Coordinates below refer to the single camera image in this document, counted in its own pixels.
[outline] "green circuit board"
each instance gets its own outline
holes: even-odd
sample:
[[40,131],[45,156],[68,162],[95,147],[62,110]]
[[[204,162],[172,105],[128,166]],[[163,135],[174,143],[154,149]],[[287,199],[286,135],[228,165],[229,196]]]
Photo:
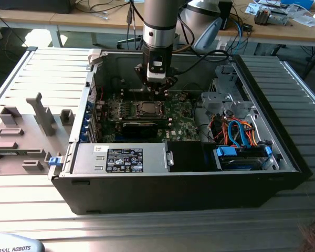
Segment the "green circuit board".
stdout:
[[[182,93],[171,93],[164,101],[155,101],[156,106],[161,106],[163,112],[158,119],[145,119],[145,122],[154,122],[159,125],[157,136],[147,139],[131,139],[131,142],[159,143],[163,141],[199,141],[200,136],[192,118],[192,99],[184,99]],[[102,142],[126,142],[122,136],[121,128],[124,122],[137,122],[137,106],[142,101],[123,101],[120,97],[113,96],[106,99],[106,111],[101,118]]]

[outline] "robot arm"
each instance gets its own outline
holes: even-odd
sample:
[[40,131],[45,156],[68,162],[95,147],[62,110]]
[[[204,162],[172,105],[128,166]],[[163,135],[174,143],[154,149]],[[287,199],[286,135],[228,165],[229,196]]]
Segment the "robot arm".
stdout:
[[145,0],[143,61],[135,70],[152,92],[162,92],[177,79],[170,68],[178,9],[190,0]]

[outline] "desk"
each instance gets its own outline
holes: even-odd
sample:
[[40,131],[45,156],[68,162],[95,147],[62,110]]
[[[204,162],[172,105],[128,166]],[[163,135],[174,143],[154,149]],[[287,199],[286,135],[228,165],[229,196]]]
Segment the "desk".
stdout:
[[[96,3],[103,3],[104,0],[90,0],[90,6]],[[284,45],[302,45],[315,46],[315,27],[309,28],[290,20],[288,25],[268,25],[259,26],[254,23],[253,15],[245,14],[244,10],[250,0],[235,0],[235,6],[239,16],[245,23],[253,25],[253,31],[249,41],[256,43],[269,44],[284,44]],[[120,1],[114,1],[112,4],[102,5],[95,10],[107,9],[121,4]],[[143,4],[137,4],[138,11],[143,14]],[[87,3],[80,4],[80,8],[88,10]],[[28,29],[47,29],[51,33],[52,44],[55,47],[61,46],[59,33],[61,31],[75,32],[90,32],[90,33],[117,33],[125,34],[127,31],[126,16],[128,6],[116,8],[108,11],[109,20],[104,20],[100,17],[89,13],[81,12],[74,9],[71,14],[55,14],[47,12],[27,12],[21,10],[0,10],[0,17],[13,28],[28,28]],[[0,27],[6,25],[0,21]],[[139,18],[136,19],[137,35],[141,35],[143,24]],[[218,33],[219,47],[222,48],[230,40],[233,40],[237,35],[234,24],[230,24],[226,30],[221,30]]]
[[[235,0],[235,7],[238,15],[244,23],[253,25],[253,31],[249,38],[250,42],[298,45],[298,46],[315,46],[315,26],[307,27],[292,19],[289,19],[286,26],[267,25],[260,26],[254,23],[254,15],[244,13],[247,5],[252,2],[250,0]],[[315,4],[312,6],[312,13],[315,13]],[[229,41],[237,35],[235,28],[229,27],[225,31],[218,33],[221,40]]]
[[[1,10],[0,17],[11,28],[26,28],[26,29],[47,29],[50,31],[52,44],[55,47],[61,47],[59,32],[56,26],[50,24],[54,12],[31,12],[24,10]],[[0,27],[7,27],[0,20]]]

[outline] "power supply label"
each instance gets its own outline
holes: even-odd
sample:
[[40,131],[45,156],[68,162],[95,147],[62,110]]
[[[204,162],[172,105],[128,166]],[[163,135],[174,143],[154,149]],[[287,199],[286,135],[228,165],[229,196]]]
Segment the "power supply label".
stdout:
[[108,149],[106,172],[143,172],[142,149]]

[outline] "motherboard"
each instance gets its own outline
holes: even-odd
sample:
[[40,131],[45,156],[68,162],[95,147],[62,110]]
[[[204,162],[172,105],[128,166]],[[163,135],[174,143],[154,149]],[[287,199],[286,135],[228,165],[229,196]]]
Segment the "motherboard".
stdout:
[[140,93],[106,96],[100,113],[101,141],[199,141],[193,108],[197,96],[169,92],[152,100]]

